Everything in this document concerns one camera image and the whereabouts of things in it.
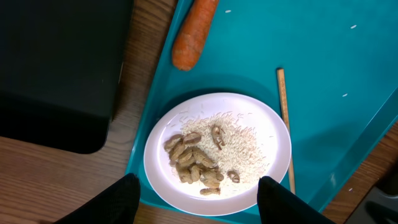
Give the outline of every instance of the wooden stick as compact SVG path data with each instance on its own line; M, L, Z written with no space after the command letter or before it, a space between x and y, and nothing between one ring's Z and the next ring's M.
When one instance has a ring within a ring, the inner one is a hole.
M284 120L286 127L290 132L289 112L287 110L285 72L283 68L278 68L277 76L278 76L278 85L279 85L280 107L282 109L282 119ZM293 170L293 154L289 164L289 183L290 183L290 191L293 194L296 194L296 188L294 183L294 170Z

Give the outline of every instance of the plastic tray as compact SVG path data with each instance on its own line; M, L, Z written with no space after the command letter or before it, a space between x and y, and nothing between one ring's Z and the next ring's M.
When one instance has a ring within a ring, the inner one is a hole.
M181 72L171 49L191 4L177 4L127 167L141 180L141 202L174 210L152 190L142 162L157 120L221 91L280 113L275 70L284 67L297 195L322 211L398 118L398 1L221 0L200 61ZM212 218L260 219L257 206Z

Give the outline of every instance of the rice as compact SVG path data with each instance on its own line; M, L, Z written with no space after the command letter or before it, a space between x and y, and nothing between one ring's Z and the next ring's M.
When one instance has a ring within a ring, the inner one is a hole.
M254 129L238 126L236 117L243 118L242 114L234 117L231 112L218 113L210 118L191 119L182 125L183 135L192 132L202 135L202 140L196 146L218 163L220 171L224 175L224 180L220 183L221 194L206 197L226 198L243 193L257 185L259 178L266 171L268 162L263 150L257 146ZM224 131L222 133L225 142L225 146L222 146L223 150L219 150L213 142L211 136L213 125L218 125ZM229 170L238 171L240 183L234 183L228 178L226 173ZM193 184L206 188L200 181Z

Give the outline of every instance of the carrot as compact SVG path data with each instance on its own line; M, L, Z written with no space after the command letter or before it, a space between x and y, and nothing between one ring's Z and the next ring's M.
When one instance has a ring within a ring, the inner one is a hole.
M219 0L195 0L175 39L172 61L179 70L189 71L205 47L211 21Z

